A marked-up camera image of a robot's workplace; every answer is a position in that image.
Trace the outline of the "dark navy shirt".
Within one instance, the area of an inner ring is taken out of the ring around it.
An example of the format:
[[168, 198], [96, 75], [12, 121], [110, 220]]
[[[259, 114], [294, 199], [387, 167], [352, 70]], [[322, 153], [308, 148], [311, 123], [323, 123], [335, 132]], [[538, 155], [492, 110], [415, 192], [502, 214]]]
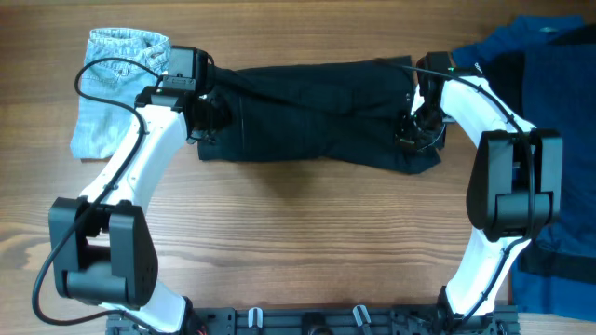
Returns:
[[525, 51], [523, 117], [562, 136], [560, 218], [538, 238], [568, 256], [595, 256], [595, 46]]

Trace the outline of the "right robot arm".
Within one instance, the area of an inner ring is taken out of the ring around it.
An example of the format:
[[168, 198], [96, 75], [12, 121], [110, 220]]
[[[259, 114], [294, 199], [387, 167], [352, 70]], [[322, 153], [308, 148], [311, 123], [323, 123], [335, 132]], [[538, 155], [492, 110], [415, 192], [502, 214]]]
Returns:
[[477, 148], [466, 195], [471, 236], [439, 299], [443, 329], [468, 328], [493, 313], [511, 265], [559, 216], [562, 137], [515, 114], [479, 69], [455, 66], [446, 52], [429, 52], [411, 69], [417, 87], [398, 145], [437, 148], [456, 123]]

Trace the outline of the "black shorts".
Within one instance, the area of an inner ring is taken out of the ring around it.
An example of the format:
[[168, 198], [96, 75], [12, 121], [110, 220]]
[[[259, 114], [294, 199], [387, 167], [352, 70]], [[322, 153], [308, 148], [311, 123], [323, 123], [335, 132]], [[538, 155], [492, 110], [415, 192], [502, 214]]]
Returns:
[[203, 161], [278, 162], [320, 157], [419, 174], [440, 163], [434, 147], [399, 144], [413, 105], [408, 56], [388, 60], [215, 71], [212, 101], [230, 125], [197, 146]]

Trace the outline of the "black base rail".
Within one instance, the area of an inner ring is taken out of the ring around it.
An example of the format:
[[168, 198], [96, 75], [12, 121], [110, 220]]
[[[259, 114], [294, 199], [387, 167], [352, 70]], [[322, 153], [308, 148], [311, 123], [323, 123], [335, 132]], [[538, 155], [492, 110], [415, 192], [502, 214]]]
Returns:
[[[473, 316], [461, 328], [440, 329], [435, 305], [393, 308], [250, 310], [195, 309], [207, 329], [187, 334], [521, 334], [516, 306], [496, 306], [491, 314]], [[150, 334], [131, 321], [109, 316], [105, 334]]]

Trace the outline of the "folded light blue jeans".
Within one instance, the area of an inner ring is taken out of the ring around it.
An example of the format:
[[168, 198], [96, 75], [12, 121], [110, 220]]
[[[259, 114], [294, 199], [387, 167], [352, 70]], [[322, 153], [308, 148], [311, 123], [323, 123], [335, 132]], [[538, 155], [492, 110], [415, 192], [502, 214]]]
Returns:
[[[130, 28], [99, 28], [89, 32], [84, 63], [102, 60], [85, 70], [79, 88], [89, 96], [132, 105], [135, 96], [155, 83], [169, 65], [171, 42], [161, 33]], [[104, 159], [116, 151], [133, 116], [123, 108], [79, 100], [71, 139], [76, 159]]]

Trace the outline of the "black t-shirt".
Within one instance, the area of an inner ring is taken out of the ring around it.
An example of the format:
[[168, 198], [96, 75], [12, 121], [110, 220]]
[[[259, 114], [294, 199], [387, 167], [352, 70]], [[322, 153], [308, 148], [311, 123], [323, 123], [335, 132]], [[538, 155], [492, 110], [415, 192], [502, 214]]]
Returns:
[[[574, 46], [595, 43], [595, 24], [586, 25], [548, 42], [548, 46]], [[501, 54], [482, 67], [491, 90], [514, 112], [522, 112], [522, 81], [525, 53]]]

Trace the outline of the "blue polo shirt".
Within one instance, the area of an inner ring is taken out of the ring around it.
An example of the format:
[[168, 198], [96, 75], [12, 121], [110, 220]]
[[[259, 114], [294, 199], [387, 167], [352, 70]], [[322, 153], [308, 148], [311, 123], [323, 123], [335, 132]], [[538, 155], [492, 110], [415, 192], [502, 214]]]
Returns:
[[[501, 54], [547, 46], [554, 38], [586, 25], [579, 16], [520, 16], [486, 40], [454, 50], [453, 58], [459, 66], [477, 66], [483, 72], [482, 67]], [[526, 313], [594, 320], [595, 256], [563, 255], [542, 246], [538, 238], [512, 270], [515, 304]]]

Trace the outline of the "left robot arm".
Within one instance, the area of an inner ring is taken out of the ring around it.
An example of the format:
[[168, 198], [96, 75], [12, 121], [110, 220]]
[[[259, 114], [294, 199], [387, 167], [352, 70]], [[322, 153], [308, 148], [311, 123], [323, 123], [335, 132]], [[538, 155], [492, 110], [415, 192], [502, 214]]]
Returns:
[[145, 212], [176, 152], [208, 141], [231, 122], [215, 87], [211, 55], [174, 47], [169, 68], [128, 107], [133, 120], [102, 173], [77, 198], [59, 197], [48, 213], [51, 251], [34, 282], [35, 315], [47, 273], [58, 294], [102, 308], [100, 316], [128, 321], [148, 334], [205, 334], [190, 300], [159, 282], [158, 258]]

